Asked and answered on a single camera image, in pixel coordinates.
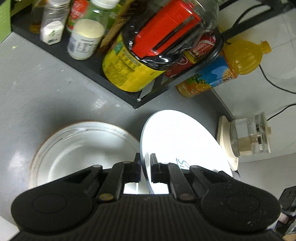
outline white lid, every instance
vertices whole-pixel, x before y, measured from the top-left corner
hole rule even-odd
[[[91,3],[101,8],[112,9],[116,7],[119,1],[120,0],[91,0]]]
[[[49,4],[54,7],[66,5],[69,2],[70,2],[70,0],[49,0]]]

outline orange bottle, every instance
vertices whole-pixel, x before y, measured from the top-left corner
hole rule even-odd
[[[184,97],[193,97],[223,82],[235,79],[239,74],[251,73],[259,66],[263,54],[270,52],[271,48],[267,41],[255,44],[239,40],[231,45],[225,45],[213,63],[178,84],[176,88]]]

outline beige base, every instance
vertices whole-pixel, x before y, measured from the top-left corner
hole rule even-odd
[[[231,170],[236,171],[239,165],[239,158],[232,151],[230,143],[230,122],[225,116],[221,116],[218,124],[217,142],[226,151]]]
[[[283,240],[285,241],[296,241],[296,234],[288,234],[283,236]]]

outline black tray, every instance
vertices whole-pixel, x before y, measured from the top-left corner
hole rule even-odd
[[[207,66],[209,63],[213,62],[215,58],[219,55],[223,47],[223,41],[220,37],[220,33],[218,29],[216,29],[214,31],[216,36],[215,47],[203,62],[191,66],[190,68],[178,74],[175,78],[168,79],[164,83],[163,75],[160,75],[158,78],[155,79],[151,91],[142,97],[141,91],[134,93],[122,91],[106,79],[102,71],[102,56],[97,58],[96,53],[94,53],[92,57],[83,61],[71,58],[70,55],[67,53],[67,44],[69,41],[70,34],[66,29],[64,30],[62,40],[59,43],[53,45],[47,45],[43,43],[40,40],[38,34],[33,34],[29,30],[29,26],[31,23],[30,10],[31,7],[27,7],[12,17],[12,30],[15,33],[19,34],[20,36],[24,37],[30,42],[36,44],[40,48],[55,56],[56,58],[60,59],[61,61],[76,69],[77,71],[86,75],[93,81],[102,85],[104,88],[111,91],[113,94],[117,95],[127,103],[131,104],[135,109],[139,108],[148,101],[164,93],[168,89],[175,87],[177,84],[183,82],[184,80],[196,74],[199,70]]]

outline yellow label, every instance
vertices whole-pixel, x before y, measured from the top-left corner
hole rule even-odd
[[[107,79],[128,92],[143,89],[164,72],[151,69],[132,56],[124,46],[121,34],[106,54],[102,66]]]

